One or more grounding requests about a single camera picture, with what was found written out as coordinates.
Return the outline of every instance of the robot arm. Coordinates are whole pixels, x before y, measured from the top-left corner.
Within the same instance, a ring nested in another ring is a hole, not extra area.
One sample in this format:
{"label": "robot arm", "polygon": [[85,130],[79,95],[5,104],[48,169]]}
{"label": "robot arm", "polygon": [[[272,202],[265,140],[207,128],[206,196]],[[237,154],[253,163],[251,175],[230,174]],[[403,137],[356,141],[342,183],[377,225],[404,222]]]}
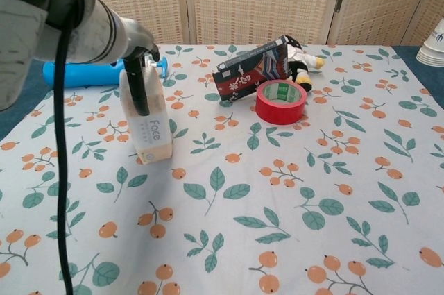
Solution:
{"label": "robot arm", "polygon": [[[0,7],[0,110],[19,96],[32,58],[54,61],[60,30],[72,14],[67,61],[103,64],[123,58],[133,99],[140,101],[144,54],[160,57],[142,25],[121,18],[101,0],[0,0]],[[147,114],[143,102],[136,108]]]}

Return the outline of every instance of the black cable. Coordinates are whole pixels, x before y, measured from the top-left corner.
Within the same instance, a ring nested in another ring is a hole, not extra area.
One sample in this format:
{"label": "black cable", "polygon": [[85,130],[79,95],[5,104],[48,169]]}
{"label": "black cable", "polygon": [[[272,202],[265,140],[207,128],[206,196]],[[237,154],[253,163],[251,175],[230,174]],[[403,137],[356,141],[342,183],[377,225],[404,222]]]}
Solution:
{"label": "black cable", "polygon": [[70,12],[58,41],[57,53],[55,55],[54,68],[54,124],[55,140],[58,153],[58,203],[57,203],[57,241],[60,266],[62,268],[63,280],[65,282],[66,295],[73,295],[71,275],[69,272],[67,241],[66,241],[66,205],[67,205],[67,182],[68,161],[67,146],[65,141],[65,115],[63,112],[63,87],[65,85],[65,64],[69,46],[69,36],[74,27],[75,14]]}

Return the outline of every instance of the plush penguin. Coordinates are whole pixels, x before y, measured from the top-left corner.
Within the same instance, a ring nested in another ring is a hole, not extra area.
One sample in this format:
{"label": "plush penguin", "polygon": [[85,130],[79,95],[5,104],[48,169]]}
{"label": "plush penguin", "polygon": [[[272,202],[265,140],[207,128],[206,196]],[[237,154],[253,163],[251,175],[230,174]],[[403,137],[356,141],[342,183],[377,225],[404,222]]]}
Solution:
{"label": "plush penguin", "polygon": [[320,69],[325,61],[322,58],[304,53],[297,40],[290,36],[285,37],[289,40],[287,52],[292,80],[309,92],[311,90],[311,79],[308,75],[308,67]]}

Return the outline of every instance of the tape roll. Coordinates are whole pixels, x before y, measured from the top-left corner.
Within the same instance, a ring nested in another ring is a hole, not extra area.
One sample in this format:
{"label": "tape roll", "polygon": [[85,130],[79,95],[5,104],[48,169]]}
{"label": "tape roll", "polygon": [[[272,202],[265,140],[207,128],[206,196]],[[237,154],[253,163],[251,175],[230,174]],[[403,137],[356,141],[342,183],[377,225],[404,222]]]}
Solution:
{"label": "tape roll", "polygon": [[307,92],[288,80],[273,80],[257,88],[256,113],[271,124],[296,123],[304,112]]}

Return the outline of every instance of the stack of cups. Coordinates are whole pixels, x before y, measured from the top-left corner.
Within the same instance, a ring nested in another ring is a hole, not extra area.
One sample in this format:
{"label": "stack of cups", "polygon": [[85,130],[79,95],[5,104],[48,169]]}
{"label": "stack of cups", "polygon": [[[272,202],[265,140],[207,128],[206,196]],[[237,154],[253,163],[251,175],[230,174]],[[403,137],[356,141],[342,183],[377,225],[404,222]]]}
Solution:
{"label": "stack of cups", "polygon": [[444,67],[444,17],[419,49],[416,59],[429,66]]}

